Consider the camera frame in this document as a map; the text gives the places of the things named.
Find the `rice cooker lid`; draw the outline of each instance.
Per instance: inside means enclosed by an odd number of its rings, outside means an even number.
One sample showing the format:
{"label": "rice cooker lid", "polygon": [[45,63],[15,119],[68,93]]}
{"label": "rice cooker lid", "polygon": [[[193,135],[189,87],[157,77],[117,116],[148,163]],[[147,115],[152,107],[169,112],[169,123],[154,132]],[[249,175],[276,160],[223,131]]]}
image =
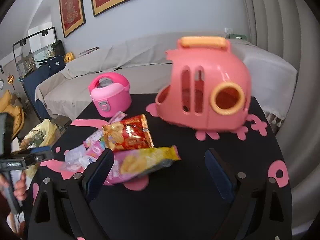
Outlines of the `rice cooker lid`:
{"label": "rice cooker lid", "polygon": [[111,85],[113,81],[110,78],[101,78],[99,80],[99,84],[97,85],[97,88],[103,88]]}

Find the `floor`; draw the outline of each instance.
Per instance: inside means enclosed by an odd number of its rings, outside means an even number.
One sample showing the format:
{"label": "floor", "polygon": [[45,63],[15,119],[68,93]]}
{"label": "floor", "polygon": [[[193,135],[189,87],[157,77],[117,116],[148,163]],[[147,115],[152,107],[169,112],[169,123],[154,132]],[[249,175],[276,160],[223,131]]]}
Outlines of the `floor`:
{"label": "floor", "polygon": [[21,129],[21,131],[18,133],[18,138],[20,141],[23,140],[23,138],[38,124],[40,124],[41,121],[37,117],[35,111],[30,107],[30,111],[27,112],[27,116],[25,116],[24,119],[24,125]]}

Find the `power outlet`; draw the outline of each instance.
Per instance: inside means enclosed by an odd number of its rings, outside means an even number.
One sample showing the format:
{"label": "power outlet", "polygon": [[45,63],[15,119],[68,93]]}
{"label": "power outlet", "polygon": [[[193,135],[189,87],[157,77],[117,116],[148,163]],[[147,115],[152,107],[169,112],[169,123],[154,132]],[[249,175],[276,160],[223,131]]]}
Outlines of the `power outlet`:
{"label": "power outlet", "polygon": [[233,34],[233,29],[231,29],[231,28],[224,28],[224,33],[231,35],[231,34]]}

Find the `pink toy toaster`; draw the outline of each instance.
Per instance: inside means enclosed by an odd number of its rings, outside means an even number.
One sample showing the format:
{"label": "pink toy toaster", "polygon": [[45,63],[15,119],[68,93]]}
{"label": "pink toy toaster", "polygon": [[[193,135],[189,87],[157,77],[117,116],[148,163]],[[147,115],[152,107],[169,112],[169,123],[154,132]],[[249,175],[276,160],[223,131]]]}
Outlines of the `pink toy toaster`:
{"label": "pink toy toaster", "polygon": [[171,84],[156,97],[159,116],[196,130],[232,131],[241,127],[251,100],[251,77],[221,37],[182,37],[173,61]]}
{"label": "pink toy toaster", "polygon": [[129,81],[119,73],[103,73],[88,88],[93,103],[103,117],[113,117],[118,111],[124,112],[131,105]]}

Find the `yellow chair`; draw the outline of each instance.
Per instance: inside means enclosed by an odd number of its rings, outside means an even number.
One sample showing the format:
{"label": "yellow chair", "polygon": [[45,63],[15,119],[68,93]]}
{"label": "yellow chair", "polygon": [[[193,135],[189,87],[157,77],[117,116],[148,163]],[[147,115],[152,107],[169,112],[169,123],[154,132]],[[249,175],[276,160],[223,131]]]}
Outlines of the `yellow chair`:
{"label": "yellow chair", "polygon": [[10,104],[12,99],[12,95],[7,90],[4,95],[0,98],[0,113],[7,112],[10,114],[14,120],[13,120],[13,132],[12,132],[12,137],[14,138],[18,132],[23,127],[24,124],[24,112],[21,109],[20,106],[14,107],[13,105]]}

